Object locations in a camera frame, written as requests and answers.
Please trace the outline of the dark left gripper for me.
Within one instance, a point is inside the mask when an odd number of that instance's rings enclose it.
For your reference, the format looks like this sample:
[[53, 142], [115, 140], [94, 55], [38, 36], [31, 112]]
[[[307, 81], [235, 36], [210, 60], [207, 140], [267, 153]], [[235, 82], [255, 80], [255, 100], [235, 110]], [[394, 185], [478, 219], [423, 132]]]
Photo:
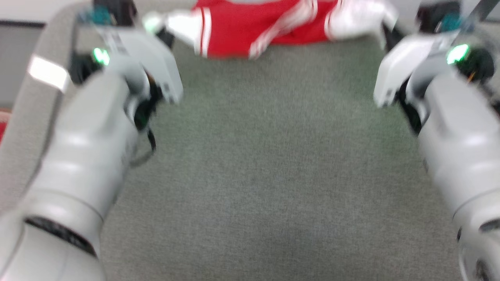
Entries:
[[[156, 37], [169, 49], [173, 48], [175, 36], [168, 32], [166, 28], [162, 28], [156, 32]], [[146, 129], [151, 115], [157, 111], [157, 105], [163, 99], [161, 88], [157, 85], [152, 75], [146, 74], [146, 78], [148, 86], [145, 93], [147, 95], [140, 100], [134, 112], [134, 124], [139, 131]]]

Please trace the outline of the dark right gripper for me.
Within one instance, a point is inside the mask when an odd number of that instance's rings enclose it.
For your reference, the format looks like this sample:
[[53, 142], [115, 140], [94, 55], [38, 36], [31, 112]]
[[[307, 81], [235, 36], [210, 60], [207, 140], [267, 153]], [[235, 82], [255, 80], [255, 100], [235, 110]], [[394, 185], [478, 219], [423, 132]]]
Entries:
[[[397, 27], [394, 27], [392, 30], [389, 29], [385, 23], [382, 24], [382, 30], [386, 40], [385, 50], [391, 51], [402, 40], [402, 32]], [[405, 113], [412, 133], [414, 135], [419, 135], [423, 127], [423, 121], [417, 109], [412, 104], [407, 102], [408, 82], [409, 78], [406, 79], [398, 90], [398, 103]]]

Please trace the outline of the red white basketball jersey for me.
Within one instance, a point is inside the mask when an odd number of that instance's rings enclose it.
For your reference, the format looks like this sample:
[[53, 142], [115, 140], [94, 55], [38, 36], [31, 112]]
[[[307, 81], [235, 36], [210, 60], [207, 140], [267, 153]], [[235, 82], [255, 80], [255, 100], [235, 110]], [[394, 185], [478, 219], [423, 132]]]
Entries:
[[256, 59], [273, 44], [303, 45], [375, 36], [393, 30], [399, 13], [388, 0], [198, 0], [191, 9], [151, 11], [146, 31], [166, 31], [202, 57]]

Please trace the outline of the grey partition panel black edge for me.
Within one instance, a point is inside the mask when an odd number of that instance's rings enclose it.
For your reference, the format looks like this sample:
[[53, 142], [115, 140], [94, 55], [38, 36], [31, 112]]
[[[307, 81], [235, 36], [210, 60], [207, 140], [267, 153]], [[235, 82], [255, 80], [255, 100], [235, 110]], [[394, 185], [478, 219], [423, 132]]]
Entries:
[[464, 0], [461, 13], [476, 21], [500, 22], [500, 0]]

